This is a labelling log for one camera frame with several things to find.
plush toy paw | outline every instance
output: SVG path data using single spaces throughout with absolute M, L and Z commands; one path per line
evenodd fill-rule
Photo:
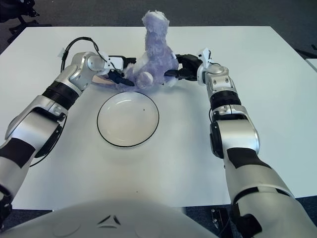
M 142 72 L 137 78 L 137 86 L 140 89 L 151 88 L 153 85 L 153 76 L 149 72 Z

robotic arm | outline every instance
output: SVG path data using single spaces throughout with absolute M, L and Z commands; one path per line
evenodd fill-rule
M 258 158 L 259 135 L 229 70 L 213 63 L 208 49 L 199 53 L 199 59 L 203 63 L 197 80 L 206 85 L 211 103 L 211 147 L 224 161 L 238 230 L 245 238 L 316 237 L 317 228 L 304 208 L 277 172 Z
M 117 83 L 122 78 L 124 57 L 92 52 L 77 53 L 46 91 L 37 96 L 9 125 L 0 146 L 0 228 L 12 210 L 11 202 L 21 187 L 34 157 L 46 155 L 57 142 L 61 123 L 77 98 L 97 73 L 108 73 Z

black stripe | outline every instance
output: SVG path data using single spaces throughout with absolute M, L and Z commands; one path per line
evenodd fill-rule
M 0 157 L 7 158 L 22 168 L 31 158 L 35 148 L 23 140 L 12 138 L 0 149 Z

white plate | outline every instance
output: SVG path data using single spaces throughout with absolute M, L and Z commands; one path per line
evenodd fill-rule
M 159 111 L 147 96 L 136 92 L 118 93 L 100 108 L 97 126 L 110 144 L 131 147 L 149 139 L 159 124 Z

plate rim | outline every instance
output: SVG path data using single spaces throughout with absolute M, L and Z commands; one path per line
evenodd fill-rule
M 154 106 L 155 106 L 155 108 L 157 109 L 157 112 L 158 112 L 158 122 L 157 122 L 157 125 L 156 125 L 154 131 L 152 132 L 152 134 L 151 134 L 148 138 L 146 138 L 145 140 L 141 141 L 140 143 L 134 144 L 134 145 L 124 146 L 124 145 L 116 145 L 116 144 L 111 143 L 111 142 L 108 141 L 106 138 L 104 138 L 104 136 L 103 136 L 102 133 L 100 132 L 100 129 L 99 129 L 99 126 L 98 126 L 98 118 L 99 118 L 99 114 L 100 114 L 100 111 L 101 111 L 101 109 L 103 108 L 103 106 L 104 106 L 104 105 L 106 104 L 106 102 L 109 101 L 111 98 L 113 98 L 114 96 L 117 96 L 118 94 L 121 94 L 121 93 L 139 93 L 139 94 L 142 94 L 143 96 L 146 96 L 148 99 L 150 99 L 150 100 L 153 102 L 153 104 L 154 104 Z M 140 144 L 144 143 L 144 142 L 147 141 L 148 139 L 150 139 L 150 138 L 152 137 L 152 135 L 154 134 L 154 132 L 156 132 L 156 130 L 157 130 L 158 126 L 159 126 L 159 109 L 158 109 L 156 103 L 155 103 L 149 96 L 145 95 L 144 93 L 140 93 L 140 92 L 120 92 L 120 93 L 114 94 L 113 96 L 111 96 L 110 98 L 108 98 L 108 99 L 101 105 L 101 107 L 100 107 L 100 109 L 99 109 L 99 111 L 98 111 L 98 114 L 97 114 L 96 124 L 97 124 L 97 129 L 98 129 L 99 134 L 100 134 L 101 137 L 102 137 L 106 142 L 108 142 L 109 144 L 114 145 L 114 146 L 116 146 L 116 147 L 121 147 L 121 148 L 135 147 L 135 146 L 137 146 L 137 145 L 140 145 Z

